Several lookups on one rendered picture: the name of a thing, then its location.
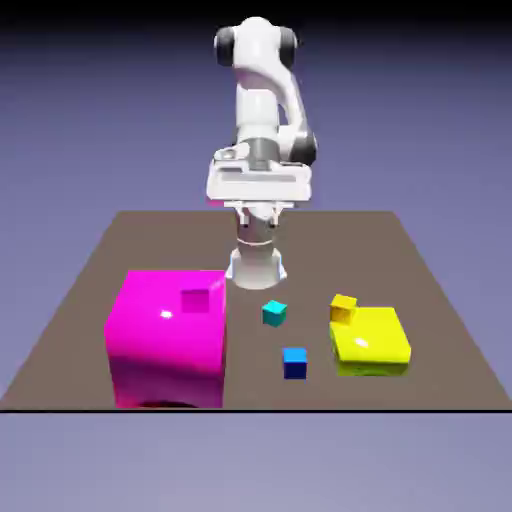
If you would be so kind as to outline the small teal cube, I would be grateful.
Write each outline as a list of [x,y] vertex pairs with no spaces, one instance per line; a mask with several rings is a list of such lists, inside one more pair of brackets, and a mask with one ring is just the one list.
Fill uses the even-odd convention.
[[262,306],[262,321],[264,324],[278,327],[286,319],[287,305],[275,300],[270,300]]

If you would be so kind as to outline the small magenta cube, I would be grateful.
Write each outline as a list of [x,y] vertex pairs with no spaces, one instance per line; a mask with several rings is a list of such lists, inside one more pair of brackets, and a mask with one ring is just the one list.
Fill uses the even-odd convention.
[[208,313],[210,308],[209,289],[183,289],[180,292],[180,304],[183,313]]

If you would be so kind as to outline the large yellow box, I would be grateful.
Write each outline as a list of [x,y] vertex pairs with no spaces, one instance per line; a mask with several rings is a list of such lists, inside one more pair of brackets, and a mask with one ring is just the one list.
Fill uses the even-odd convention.
[[393,307],[357,307],[347,323],[331,321],[329,334],[339,376],[399,376],[411,346]]

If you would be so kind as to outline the large magenta box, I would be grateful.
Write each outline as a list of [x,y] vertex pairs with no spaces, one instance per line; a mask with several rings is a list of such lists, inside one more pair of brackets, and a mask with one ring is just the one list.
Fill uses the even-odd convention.
[[[183,289],[208,288],[208,313],[183,313]],[[223,405],[223,270],[130,270],[104,324],[115,404]]]

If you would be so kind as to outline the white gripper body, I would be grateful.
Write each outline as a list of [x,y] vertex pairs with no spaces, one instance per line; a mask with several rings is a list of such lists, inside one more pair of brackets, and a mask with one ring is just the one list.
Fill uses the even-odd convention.
[[311,178],[306,165],[271,161],[269,170],[251,170],[247,160],[212,160],[206,195],[223,203],[304,203],[311,199]]

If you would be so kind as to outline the small yellow cube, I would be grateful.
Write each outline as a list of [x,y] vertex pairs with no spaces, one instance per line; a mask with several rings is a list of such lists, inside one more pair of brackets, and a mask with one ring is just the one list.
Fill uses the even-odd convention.
[[330,321],[349,324],[357,309],[355,297],[336,294],[330,303]]

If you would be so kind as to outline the small blue cube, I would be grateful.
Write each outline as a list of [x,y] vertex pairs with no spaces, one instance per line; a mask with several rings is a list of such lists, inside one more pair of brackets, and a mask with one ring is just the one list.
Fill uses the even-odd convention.
[[303,347],[284,347],[282,349],[283,375],[288,380],[307,378],[307,350]]

